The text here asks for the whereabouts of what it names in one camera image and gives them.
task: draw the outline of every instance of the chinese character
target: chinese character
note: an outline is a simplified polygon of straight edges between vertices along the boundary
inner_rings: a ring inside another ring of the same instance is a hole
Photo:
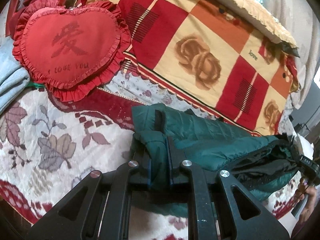
[[[83,31],[79,30],[79,25],[76,21],[71,22],[64,26],[61,30],[60,34],[57,34],[52,41],[52,46],[59,43],[61,47],[52,53],[51,58],[57,57],[63,52],[63,54],[67,54],[70,50],[72,50],[77,55],[85,55],[86,51],[80,49],[76,46],[76,36],[83,33]]]

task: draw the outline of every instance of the gray wall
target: gray wall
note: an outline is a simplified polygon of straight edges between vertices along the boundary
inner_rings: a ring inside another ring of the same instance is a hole
[[[295,126],[298,123],[307,122],[310,117],[317,111],[318,107],[320,107],[320,89],[318,86],[312,81],[310,91],[303,102],[300,109],[294,109],[292,112],[292,125]]]

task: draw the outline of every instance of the folded blue cloth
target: folded blue cloth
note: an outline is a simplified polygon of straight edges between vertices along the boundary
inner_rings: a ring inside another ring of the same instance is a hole
[[[0,114],[28,85],[30,76],[12,56],[13,39],[6,37],[0,46]]]

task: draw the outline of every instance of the checkered blanket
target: checkered blanket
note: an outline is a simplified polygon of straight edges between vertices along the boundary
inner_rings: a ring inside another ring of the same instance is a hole
[[[128,69],[253,135],[277,133],[288,57],[215,0],[110,0],[131,35]]]

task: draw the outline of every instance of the red ruffle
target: red ruffle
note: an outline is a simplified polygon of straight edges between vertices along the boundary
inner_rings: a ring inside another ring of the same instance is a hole
[[[26,35],[24,35],[28,32],[26,25],[28,22],[31,23],[31,21],[37,19],[38,16],[31,16],[42,8],[50,8],[50,10],[42,10],[43,12],[39,13],[39,16],[45,15],[49,11],[52,12],[52,8],[55,8],[57,13],[59,10],[66,11],[65,7],[61,4],[61,0],[38,0],[28,6],[19,18],[14,35],[15,42],[13,43],[12,54],[29,71],[31,79],[36,83],[44,83],[48,90],[55,97],[60,98],[61,101],[78,101],[86,96],[94,87],[109,82],[120,69],[120,63],[124,60],[123,52],[129,47],[131,42],[130,32],[125,21],[121,18],[119,6],[110,1],[97,1],[81,8],[82,11],[87,8],[88,10],[111,13],[112,17],[116,19],[116,39],[118,42],[115,43],[115,46],[113,45],[114,47],[110,49],[108,55],[100,60],[96,66],[90,67],[88,71],[81,74],[76,80],[71,80],[68,83],[48,77],[45,73],[41,72],[41,69],[35,67],[28,60],[28,55],[25,51]]]

